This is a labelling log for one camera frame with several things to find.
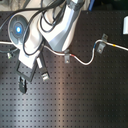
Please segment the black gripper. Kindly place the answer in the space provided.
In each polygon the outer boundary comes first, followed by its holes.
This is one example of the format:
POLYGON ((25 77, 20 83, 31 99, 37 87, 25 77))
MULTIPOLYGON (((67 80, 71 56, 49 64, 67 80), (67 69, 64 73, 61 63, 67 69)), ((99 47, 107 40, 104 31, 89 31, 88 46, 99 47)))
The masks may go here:
POLYGON ((30 69, 25 66, 22 62, 18 61, 16 64, 16 73, 20 76, 18 80, 19 90, 22 93, 27 92, 26 80, 31 82, 36 71, 37 64, 34 64, 34 67, 30 69))

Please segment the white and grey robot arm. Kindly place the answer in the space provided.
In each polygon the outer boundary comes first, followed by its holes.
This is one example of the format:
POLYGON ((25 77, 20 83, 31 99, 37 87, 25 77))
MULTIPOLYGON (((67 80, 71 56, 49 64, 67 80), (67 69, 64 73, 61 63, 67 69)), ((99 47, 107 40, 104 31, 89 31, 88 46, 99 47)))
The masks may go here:
POLYGON ((53 51, 65 51, 74 36, 83 0, 30 0, 23 10, 10 19, 8 34, 19 50, 15 67, 19 75, 19 90, 25 94, 26 82, 31 81, 36 67, 48 78, 43 56, 44 43, 53 51))

